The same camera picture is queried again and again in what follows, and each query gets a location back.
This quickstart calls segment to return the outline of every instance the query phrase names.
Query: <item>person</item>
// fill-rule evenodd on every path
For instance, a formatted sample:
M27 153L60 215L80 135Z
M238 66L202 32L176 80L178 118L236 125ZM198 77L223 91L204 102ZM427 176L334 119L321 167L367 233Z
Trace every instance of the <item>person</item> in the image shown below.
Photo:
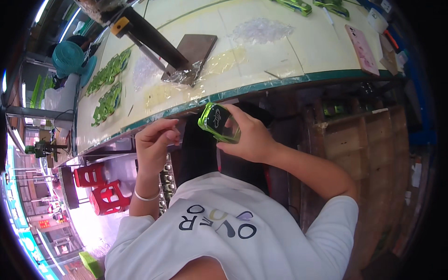
M75 36L71 36L71 37L67 38L66 41L70 41L70 42L77 44L82 49L83 52L86 52L89 49L90 43L93 42L94 39L88 38L85 36L81 36L81 35L75 35ZM58 44L52 44L51 46L48 47L48 49L47 49L48 57L51 57L53 55L53 52L57 45Z
M277 143L240 108L224 106L241 129L239 143L216 143L197 116L189 118L179 187L160 218L158 176L167 145L179 145L178 120L159 119L136 135L135 192L106 255L106 279L342 279L358 219L354 181L328 160ZM327 200L306 234L267 195L263 164Z

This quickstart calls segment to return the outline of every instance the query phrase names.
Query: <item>teal electric fan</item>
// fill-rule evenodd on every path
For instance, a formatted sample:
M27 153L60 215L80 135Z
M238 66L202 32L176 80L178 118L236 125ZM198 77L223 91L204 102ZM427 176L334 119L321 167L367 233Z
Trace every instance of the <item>teal electric fan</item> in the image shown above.
M82 67L84 62L84 52L75 43L70 41L60 42L52 55L52 62L56 68L56 75L59 79L65 78L71 73L81 75L81 86L85 86L96 65L96 56L92 56L85 67Z

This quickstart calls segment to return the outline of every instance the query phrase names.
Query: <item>silver bangle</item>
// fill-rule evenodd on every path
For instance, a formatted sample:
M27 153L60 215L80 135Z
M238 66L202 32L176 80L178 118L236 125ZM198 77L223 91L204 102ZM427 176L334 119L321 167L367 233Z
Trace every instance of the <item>silver bangle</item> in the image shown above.
M143 200L143 201L153 201L154 199L157 199L157 198L159 197L160 193L158 193L155 197L150 198L150 199L143 198L143 197L141 197L140 195L138 195L137 190L134 190L134 195L135 195L138 199Z

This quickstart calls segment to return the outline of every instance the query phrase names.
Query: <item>red sign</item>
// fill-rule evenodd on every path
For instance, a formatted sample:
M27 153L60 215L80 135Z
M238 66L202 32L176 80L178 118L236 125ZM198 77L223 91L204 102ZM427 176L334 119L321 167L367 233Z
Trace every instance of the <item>red sign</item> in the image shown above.
M44 220L44 221L39 221L39 226L40 228L49 228L50 226L50 222L48 220Z

